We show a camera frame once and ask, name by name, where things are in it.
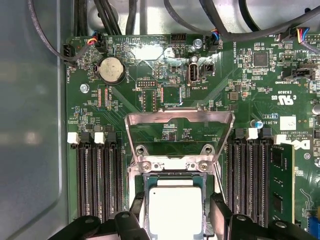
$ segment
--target screw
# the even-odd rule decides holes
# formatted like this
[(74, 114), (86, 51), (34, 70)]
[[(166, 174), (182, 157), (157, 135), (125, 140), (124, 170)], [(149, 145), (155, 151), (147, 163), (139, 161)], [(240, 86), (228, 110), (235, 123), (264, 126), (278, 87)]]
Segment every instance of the screw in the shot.
[(318, 168), (320, 168), (320, 158), (317, 157), (315, 160), (314, 160), (314, 165), (316, 165)]
[(243, 215), (238, 215), (238, 216), (236, 216), (236, 218), (237, 218), (238, 220), (240, 220), (240, 221), (245, 221), (245, 220), (247, 220), (247, 218), (246, 218), (245, 216), (243, 216)]
[(189, 47), (189, 52), (190, 53), (193, 53), (193, 52), (195, 52), (196, 51), (196, 48), (194, 47), (194, 46), (190, 46)]
[(196, 63), (196, 62), (198, 61), (198, 57), (197, 57), (197, 56), (192, 56), (192, 57), (190, 58), (190, 61), (191, 61), (192, 63)]
[(211, 147), (206, 147), (206, 148), (205, 148), (205, 152), (206, 152), (207, 154), (211, 153), (211, 152), (212, 152)]
[(202, 46), (203, 46), (203, 42), (202, 42), (202, 40), (201, 39), (195, 39), (194, 41), (193, 41), (193, 46), (196, 48), (196, 49), (200, 49), (200, 48), (202, 48)]
[(202, 170), (202, 171), (206, 171), (206, 170), (208, 169), (208, 164), (205, 163), (205, 162), (200, 163), (199, 168), (200, 168), (200, 170)]
[(275, 225), (276, 225), (277, 227), (281, 228), (281, 229), (285, 229), (285, 228), (287, 227), (287, 225), (284, 224), (284, 223), (281, 222), (281, 221), (277, 221), (277, 222), (275, 223)]
[(142, 163), (142, 169), (146, 172), (150, 169), (150, 164), (149, 162), (143, 162)]
[(83, 94), (86, 94), (89, 92), (89, 85), (84, 83), (84, 84), (81, 84), (80, 85), (80, 91), (83, 93)]

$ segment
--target blue wire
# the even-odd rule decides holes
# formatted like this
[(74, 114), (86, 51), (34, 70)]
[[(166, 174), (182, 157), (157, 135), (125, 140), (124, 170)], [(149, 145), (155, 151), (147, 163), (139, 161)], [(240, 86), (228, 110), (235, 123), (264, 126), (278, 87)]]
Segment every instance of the blue wire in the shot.
[(307, 35), (307, 32), (309, 31), (309, 27), (304, 31), (304, 33), (303, 33), (303, 35), (302, 35), (302, 41), (304, 41), (305, 40), (305, 38), (306, 38), (306, 35)]
[(216, 33), (216, 32), (212, 32), (212, 35), (214, 35), (215, 36), (215, 39), (216, 39), (216, 41), (218, 41), (219, 40), (219, 35)]

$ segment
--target motherboard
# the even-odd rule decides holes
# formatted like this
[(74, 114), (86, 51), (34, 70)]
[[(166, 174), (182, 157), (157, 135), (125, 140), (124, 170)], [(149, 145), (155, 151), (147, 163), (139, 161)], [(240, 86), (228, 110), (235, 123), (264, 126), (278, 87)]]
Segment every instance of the motherboard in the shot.
[[(70, 38), (65, 54), (89, 38)], [(145, 191), (164, 174), (137, 175), (131, 189), (137, 156), (204, 151), (218, 157), (233, 213), (262, 226), (281, 219), (308, 229), (320, 206), (319, 55), (276, 35), (248, 42), (184, 33), (98, 40), (66, 68), (70, 221), (105, 221), (128, 210), (131, 191)], [(316, 46), (320, 35), (306, 41)], [(153, 117), (168, 111), (180, 117)], [(230, 118), (202, 121), (221, 114)], [(199, 182), (206, 215), (217, 187), (207, 168), (169, 174)]]

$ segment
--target cable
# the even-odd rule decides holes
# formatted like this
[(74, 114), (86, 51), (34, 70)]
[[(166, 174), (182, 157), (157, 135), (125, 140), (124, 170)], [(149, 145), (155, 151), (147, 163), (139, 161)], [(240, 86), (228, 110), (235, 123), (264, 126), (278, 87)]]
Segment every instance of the cable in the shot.
[(114, 35), (113, 28), (111, 26), (111, 23), (107, 17), (107, 14), (105, 12), (104, 6), (101, 3), (101, 0), (93, 0), (94, 4), (96, 6), (96, 9), (98, 10), (98, 13), (100, 15), (101, 21), (103, 23), (103, 26), (105, 28), (105, 31), (108, 35)]
[(232, 42), (242, 42), (242, 41), (249, 41), (249, 40), (255, 40), (259, 38), (263, 38), (268, 35), (277, 34), (281, 32), (285, 32), (288, 28), (291, 28), (294, 25), (300, 25), (313, 17), (320, 14), (320, 6), (316, 7), (315, 9), (298, 16), (290, 21), (287, 21), (285, 23), (282, 23), (280, 25), (270, 27), (264, 30), (255, 31), (255, 32), (249, 32), (249, 33), (229, 33), (224, 26), (219, 13), (215, 7), (215, 4), (212, 2), (212, 0), (199, 0), (204, 12), (207, 14), (208, 18), (212, 23), (215, 23), (214, 26), (218, 29), (221, 36), (224, 37), (227, 41)]
[(122, 35), (120, 31), (120, 27), (117, 23), (117, 19), (115, 17), (114, 11), (112, 11), (112, 8), (110, 6), (109, 0), (101, 0), (101, 1), (102, 1), (103, 8), (106, 11), (106, 14), (110, 20), (110, 23), (112, 25), (115, 35)]
[(38, 33), (39, 37), (41, 38), (42, 42), (45, 44), (45, 46), (57, 57), (61, 58), (62, 60), (68, 61), (68, 62), (75, 62), (79, 58), (82, 57), (83, 54), (88, 50), (90, 45), (86, 44), (84, 45), (80, 51), (73, 57), (64, 56), (61, 53), (59, 53), (57, 50), (54, 49), (54, 47), (50, 44), (48, 41), (44, 31), (42, 30), (39, 20), (36, 15), (35, 5), (33, 0), (27, 0), (28, 9), (31, 15), (32, 23), (35, 27), (36, 32)]
[(181, 26), (185, 27), (186, 29), (189, 29), (190, 31), (193, 31), (198, 34), (202, 34), (205, 36), (211, 36), (211, 31), (202, 30), (200, 28), (197, 28), (195, 26), (192, 26), (191, 24), (187, 23), (185, 20), (183, 20), (178, 13), (174, 10), (172, 5), (170, 4), (169, 0), (163, 0), (165, 9), (169, 13), (169, 15)]
[(133, 35), (136, 23), (137, 1), (129, 0), (129, 15), (125, 26), (125, 35)]
[(302, 46), (304, 46), (306, 49), (310, 50), (311, 52), (314, 52), (315, 54), (320, 54), (320, 49), (311, 46), (310, 44), (308, 44), (307, 42), (303, 41), (302, 43), (300, 43)]
[(260, 31), (261, 29), (257, 26), (257, 24), (252, 19), (249, 13), (247, 0), (239, 0), (238, 2), (239, 2), (240, 13), (246, 25), (251, 29), (252, 32)]
[(88, 36), (87, 20), (87, 0), (77, 0), (79, 2), (79, 27), (82, 36)]

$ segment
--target white connector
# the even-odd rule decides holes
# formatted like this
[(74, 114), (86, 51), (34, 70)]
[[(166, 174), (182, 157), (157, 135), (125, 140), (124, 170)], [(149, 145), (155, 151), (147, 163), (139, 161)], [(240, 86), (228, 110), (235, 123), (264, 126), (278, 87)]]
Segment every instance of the white connector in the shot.
[(245, 139), (252, 140), (258, 138), (258, 129), (256, 127), (249, 127), (246, 130)]
[(79, 144), (80, 137), (77, 132), (68, 132), (66, 141), (68, 144)]
[(103, 132), (95, 132), (94, 133), (94, 142), (96, 144), (105, 144), (106, 142), (106, 137)]

